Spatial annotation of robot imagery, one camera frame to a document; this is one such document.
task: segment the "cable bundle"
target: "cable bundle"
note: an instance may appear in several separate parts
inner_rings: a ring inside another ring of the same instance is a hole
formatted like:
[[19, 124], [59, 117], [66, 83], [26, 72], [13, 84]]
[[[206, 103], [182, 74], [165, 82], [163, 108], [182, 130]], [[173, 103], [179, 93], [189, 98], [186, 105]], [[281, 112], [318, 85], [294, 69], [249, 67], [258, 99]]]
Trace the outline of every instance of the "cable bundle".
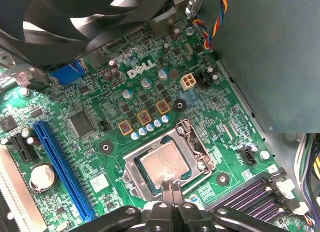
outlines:
[[214, 27], [210, 32], [208, 32], [207, 27], [205, 26], [204, 22], [201, 21], [200, 16], [197, 16], [197, 19], [194, 20], [192, 23], [197, 24], [201, 31], [203, 32], [204, 36], [206, 37], [206, 40], [204, 42], [204, 48], [206, 50], [210, 50], [213, 47], [212, 38], [216, 35], [217, 31], [219, 30], [220, 26], [222, 25], [222, 22], [225, 17], [225, 13], [228, 10], [228, 0], [220, 0], [220, 15], [218, 19], [215, 21]]

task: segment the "screw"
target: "screw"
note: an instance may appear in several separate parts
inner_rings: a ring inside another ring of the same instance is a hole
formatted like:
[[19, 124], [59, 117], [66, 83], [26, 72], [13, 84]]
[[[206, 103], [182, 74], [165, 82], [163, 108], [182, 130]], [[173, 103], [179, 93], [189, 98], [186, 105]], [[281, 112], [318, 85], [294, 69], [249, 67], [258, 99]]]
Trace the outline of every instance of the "screw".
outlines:
[[183, 135], [186, 132], [182, 126], [179, 126], [176, 131], [179, 133], [179, 135]]
[[128, 208], [126, 211], [125, 211], [127, 214], [133, 214], [136, 212], [136, 210], [134, 208]]
[[206, 165], [203, 161], [199, 161], [196, 166], [198, 166], [200, 171], [203, 171], [206, 168]]
[[226, 214], [226, 213], [228, 213], [228, 211], [226, 210], [226, 209], [224, 209], [224, 208], [219, 208], [218, 209], [218, 212], [220, 213], [220, 214]]
[[125, 184], [125, 187], [130, 190], [132, 189], [133, 187], [135, 187], [134, 183], [132, 181], [129, 181]]

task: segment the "white connector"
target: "white connector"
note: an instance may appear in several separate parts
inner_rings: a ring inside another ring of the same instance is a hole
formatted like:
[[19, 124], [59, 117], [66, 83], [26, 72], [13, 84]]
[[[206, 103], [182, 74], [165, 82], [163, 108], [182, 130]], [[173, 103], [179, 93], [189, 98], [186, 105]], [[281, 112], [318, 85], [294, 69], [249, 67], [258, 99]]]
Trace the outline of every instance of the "white connector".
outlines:
[[43, 232], [47, 228], [6, 146], [0, 146], [0, 190], [21, 232]]
[[180, 84], [184, 91], [189, 90], [190, 88], [193, 88], [196, 85], [197, 81], [192, 75], [192, 73], [189, 73], [180, 80]]

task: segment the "integrated circuit chip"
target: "integrated circuit chip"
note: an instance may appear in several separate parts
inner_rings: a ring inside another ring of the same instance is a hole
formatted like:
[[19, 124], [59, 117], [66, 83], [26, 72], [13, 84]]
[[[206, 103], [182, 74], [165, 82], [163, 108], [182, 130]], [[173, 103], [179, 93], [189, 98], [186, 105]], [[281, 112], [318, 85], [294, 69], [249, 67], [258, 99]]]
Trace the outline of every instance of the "integrated circuit chip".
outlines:
[[42, 109], [40, 107], [38, 107], [37, 109], [33, 110], [30, 115], [33, 117], [33, 118], [37, 118], [39, 116], [42, 116], [44, 114], [44, 112], [42, 111]]
[[74, 132], [78, 137], [83, 137], [95, 130], [95, 125], [88, 112], [82, 110], [69, 118]]
[[3, 118], [0, 121], [0, 125], [1, 125], [2, 129], [4, 130], [4, 132], [12, 131], [13, 129], [18, 127], [18, 125], [12, 115]]
[[121, 130], [121, 133], [126, 136], [134, 131], [132, 125], [128, 120], [122, 121], [118, 124], [119, 129]]
[[80, 93], [85, 96], [90, 92], [90, 88], [87, 85], [84, 85], [79, 88]]
[[167, 112], [171, 111], [170, 106], [168, 105], [167, 101], [165, 99], [159, 101], [156, 103], [156, 107], [161, 115], [166, 114]]
[[137, 116], [138, 116], [141, 124], [143, 124], [143, 125], [146, 125], [152, 121], [152, 118], [147, 110], [143, 110], [143, 111], [139, 112]]
[[174, 180], [189, 171], [189, 167], [173, 141], [149, 150], [140, 158], [146, 172], [157, 189], [163, 181]]

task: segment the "pcie x16 slot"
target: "pcie x16 slot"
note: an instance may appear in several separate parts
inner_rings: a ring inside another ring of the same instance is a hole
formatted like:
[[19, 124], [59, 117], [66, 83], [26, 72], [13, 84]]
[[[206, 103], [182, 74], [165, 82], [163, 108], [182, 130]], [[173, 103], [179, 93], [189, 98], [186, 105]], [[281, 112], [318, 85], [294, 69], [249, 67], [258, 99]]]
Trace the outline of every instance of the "pcie x16 slot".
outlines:
[[0, 190], [22, 232], [43, 232], [47, 228], [6, 146], [0, 146]]
[[38, 121], [33, 127], [82, 220], [90, 222], [95, 217], [95, 211], [68, 163], [49, 123]]

